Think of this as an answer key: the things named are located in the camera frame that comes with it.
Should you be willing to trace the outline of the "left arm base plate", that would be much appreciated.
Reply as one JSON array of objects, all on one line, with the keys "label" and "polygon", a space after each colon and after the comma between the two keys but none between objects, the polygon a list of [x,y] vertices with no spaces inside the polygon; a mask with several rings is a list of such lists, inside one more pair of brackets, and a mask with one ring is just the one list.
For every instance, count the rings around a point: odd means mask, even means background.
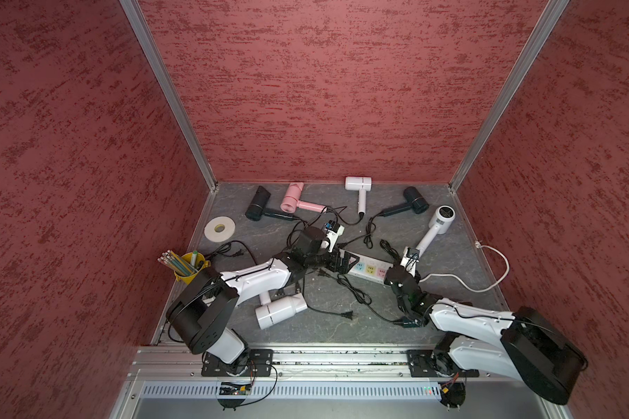
[{"label": "left arm base plate", "polygon": [[202,357],[202,377],[240,377],[258,378],[269,377],[272,374],[274,350],[246,349],[239,358],[230,363],[224,363],[213,354],[205,353]]}]

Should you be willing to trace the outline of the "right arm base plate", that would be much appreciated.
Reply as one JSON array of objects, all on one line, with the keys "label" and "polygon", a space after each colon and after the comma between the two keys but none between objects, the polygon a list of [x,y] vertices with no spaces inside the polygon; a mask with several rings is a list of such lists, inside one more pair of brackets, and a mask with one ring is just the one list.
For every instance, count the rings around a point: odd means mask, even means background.
[{"label": "right arm base plate", "polygon": [[478,370],[464,370],[458,367],[448,356],[434,355],[433,350],[408,350],[406,356],[412,378],[452,380],[455,377],[462,379],[480,376]]}]

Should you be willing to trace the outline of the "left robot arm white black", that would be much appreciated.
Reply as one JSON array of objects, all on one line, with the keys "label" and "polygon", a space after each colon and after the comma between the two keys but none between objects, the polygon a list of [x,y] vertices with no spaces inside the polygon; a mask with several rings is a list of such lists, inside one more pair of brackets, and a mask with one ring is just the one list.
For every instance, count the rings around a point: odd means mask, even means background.
[{"label": "left robot arm white black", "polygon": [[247,344],[227,325],[241,303],[295,284],[310,269],[347,274],[360,258],[341,249],[324,231],[306,228],[287,251],[243,270],[202,269],[166,311],[166,319],[192,354],[212,354],[232,364]]}]

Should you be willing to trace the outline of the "dark green hair dryer back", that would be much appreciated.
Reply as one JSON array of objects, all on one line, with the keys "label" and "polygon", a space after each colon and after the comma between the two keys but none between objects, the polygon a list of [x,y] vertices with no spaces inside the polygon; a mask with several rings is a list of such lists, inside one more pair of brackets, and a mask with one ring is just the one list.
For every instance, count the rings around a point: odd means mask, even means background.
[{"label": "dark green hair dryer back", "polygon": [[402,212],[412,211],[415,214],[422,214],[429,209],[430,204],[422,196],[422,194],[415,187],[407,187],[403,191],[403,197],[405,202],[391,206],[389,208],[382,209],[377,215],[393,216]]}]

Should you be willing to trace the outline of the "white round hair dryer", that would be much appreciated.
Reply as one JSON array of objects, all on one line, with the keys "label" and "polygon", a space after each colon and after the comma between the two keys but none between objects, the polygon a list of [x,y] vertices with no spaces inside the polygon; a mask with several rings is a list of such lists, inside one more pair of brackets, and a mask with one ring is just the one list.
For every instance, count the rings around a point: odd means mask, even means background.
[{"label": "white round hair dryer", "polygon": [[442,205],[436,209],[428,224],[426,235],[422,237],[418,245],[414,248],[414,253],[417,255],[417,258],[420,258],[426,252],[426,249],[431,245],[435,237],[444,235],[448,231],[455,217],[455,210],[451,206]]}]

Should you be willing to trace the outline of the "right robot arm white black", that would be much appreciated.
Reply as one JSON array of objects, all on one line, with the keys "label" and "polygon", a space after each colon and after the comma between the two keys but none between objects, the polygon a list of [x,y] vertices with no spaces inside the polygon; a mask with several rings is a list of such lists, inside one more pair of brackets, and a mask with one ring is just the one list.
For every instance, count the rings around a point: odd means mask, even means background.
[{"label": "right robot arm white black", "polygon": [[585,354],[533,308],[498,312],[455,302],[422,290],[401,265],[388,269],[384,283],[397,298],[402,326],[434,326],[443,332],[427,363],[443,377],[488,372],[566,405],[588,366]]}]

